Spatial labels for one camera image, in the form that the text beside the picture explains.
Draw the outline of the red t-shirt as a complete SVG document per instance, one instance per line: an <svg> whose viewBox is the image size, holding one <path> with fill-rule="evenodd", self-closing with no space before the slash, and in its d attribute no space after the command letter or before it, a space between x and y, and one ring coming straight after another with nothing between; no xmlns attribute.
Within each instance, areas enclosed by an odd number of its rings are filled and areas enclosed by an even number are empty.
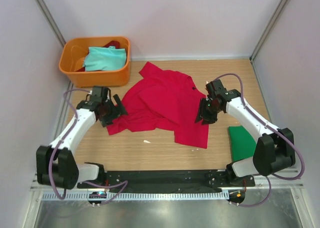
<svg viewBox="0 0 320 228"><path fill-rule="evenodd" d="M142 80L125 94L127 115L107 127L109 135L162 129L173 131L176 143L206 149L209 127L196 122L203 93L184 73L162 70L147 62L139 74Z"/></svg>

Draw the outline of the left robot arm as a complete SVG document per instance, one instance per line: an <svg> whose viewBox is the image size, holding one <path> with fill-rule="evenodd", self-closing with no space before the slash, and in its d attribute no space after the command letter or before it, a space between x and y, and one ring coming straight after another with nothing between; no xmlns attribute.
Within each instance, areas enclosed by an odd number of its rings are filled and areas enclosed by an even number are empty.
<svg viewBox="0 0 320 228"><path fill-rule="evenodd" d="M111 125L113 120L127 111L116 94L98 97L87 95L75 109L75 114L61 134L48 146L39 146L36 151L36 176L41 185L73 189L77 184L89 182L95 188L101 188L106 182L104 166L86 162L78 165L74 155L87 131L96 121L103 127Z"/></svg>

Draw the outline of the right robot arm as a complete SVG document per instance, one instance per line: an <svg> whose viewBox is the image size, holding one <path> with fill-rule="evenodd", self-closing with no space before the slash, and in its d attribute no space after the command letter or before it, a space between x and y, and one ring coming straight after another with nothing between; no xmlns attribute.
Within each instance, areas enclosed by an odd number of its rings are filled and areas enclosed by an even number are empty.
<svg viewBox="0 0 320 228"><path fill-rule="evenodd" d="M213 124L221 111L236 118L255 141L251 157L226 166L225 180L229 185L237 186L247 176L259 174L267 177L296 163L292 131L270 123L235 89L202 98L195 121L203 125Z"/></svg>

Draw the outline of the folded green t-shirt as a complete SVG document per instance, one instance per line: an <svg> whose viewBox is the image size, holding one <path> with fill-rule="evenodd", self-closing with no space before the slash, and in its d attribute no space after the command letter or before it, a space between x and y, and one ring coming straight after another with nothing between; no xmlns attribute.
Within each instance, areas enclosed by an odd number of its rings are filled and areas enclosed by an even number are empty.
<svg viewBox="0 0 320 228"><path fill-rule="evenodd" d="M252 157L256 143L250 133L243 126L229 126L231 158L233 162Z"/></svg>

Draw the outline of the teal t-shirt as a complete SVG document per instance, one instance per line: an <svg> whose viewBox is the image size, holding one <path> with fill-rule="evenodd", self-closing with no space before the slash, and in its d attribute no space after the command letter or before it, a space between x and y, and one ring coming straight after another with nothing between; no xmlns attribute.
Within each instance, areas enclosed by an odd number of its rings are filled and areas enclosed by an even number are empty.
<svg viewBox="0 0 320 228"><path fill-rule="evenodd" d="M91 46L88 50L83 62L85 72L116 71L122 69L127 61L124 48Z"/></svg>

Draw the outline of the orange garment in bin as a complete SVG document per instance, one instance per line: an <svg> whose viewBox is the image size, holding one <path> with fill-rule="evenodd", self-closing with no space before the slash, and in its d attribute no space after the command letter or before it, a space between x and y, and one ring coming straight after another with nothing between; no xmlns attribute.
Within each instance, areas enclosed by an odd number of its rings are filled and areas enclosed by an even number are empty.
<svg viewBox="0 0 320 228"><path fill-rule="evenodd" d="M84 61L85 61L85 57L82 57L75 63L74 72L84 72L85 71Z"/></svg>

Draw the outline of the dark red garment in bin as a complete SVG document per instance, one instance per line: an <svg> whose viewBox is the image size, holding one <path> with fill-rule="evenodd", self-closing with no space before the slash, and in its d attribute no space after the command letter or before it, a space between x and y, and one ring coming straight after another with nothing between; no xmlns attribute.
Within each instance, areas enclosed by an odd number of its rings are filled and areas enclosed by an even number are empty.
<svg viewBox="0 0 320 228"><path fill-rule="evenodd" d="M109 48L109 47L113 47L115 49L119 49L120 48L120 43L116 40L112 40L109 43L107 43L104 48Z"/></svg>

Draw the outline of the orange plastic bin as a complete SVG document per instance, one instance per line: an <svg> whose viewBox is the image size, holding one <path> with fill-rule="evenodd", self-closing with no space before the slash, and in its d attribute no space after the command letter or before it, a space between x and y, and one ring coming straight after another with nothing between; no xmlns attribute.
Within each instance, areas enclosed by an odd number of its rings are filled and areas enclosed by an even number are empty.
<svg viewBox="0 0 320 228"><path fill-rule="evenodd" d="M126 64L122 69L116 71L93 71L74 72L75 63L89 53L89 47L102 47L112 40L120 43L120 48L126 50ZM69 40L62 51L59 70L74 84L74 86L92 87L100 86L124 86L130 79L131 71L131 43L125 36L100 36L100 37L78 37Z"/></svg>

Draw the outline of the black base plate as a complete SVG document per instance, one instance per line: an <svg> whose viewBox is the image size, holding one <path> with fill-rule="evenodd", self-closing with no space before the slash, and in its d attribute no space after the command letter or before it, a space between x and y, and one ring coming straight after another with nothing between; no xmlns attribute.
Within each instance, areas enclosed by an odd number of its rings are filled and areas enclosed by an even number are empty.
<svg viewBox="0 0 320 228"><path fill-rule="evenodd" d="M91 183L114 186L128 181L124 193L202 194L222 188L254 187L253 176L230 179L224 170L108 171Z"/></svg>

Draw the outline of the aluminium frame rail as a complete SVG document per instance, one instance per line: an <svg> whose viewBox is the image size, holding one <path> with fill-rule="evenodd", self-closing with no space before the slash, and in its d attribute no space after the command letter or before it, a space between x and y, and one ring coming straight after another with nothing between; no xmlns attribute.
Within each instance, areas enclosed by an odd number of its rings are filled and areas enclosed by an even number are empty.
<svg viewBox="0 0 320 228"><path fill-rule="evenodd" d="M30 185L30 189L29 189L30 192L52 191L52 188L50 186L39 184L36 178L37 176L35 175ZM270 180L272 188L275 188L275 189L305 187L302 179L288 181L288 180L277 178L274 175L270 175L268 178ZM267 179L264 176L260 176L260 175L254 176L254 181L255 181L255 186L251 187L251 189L268 187Z"/></svg>

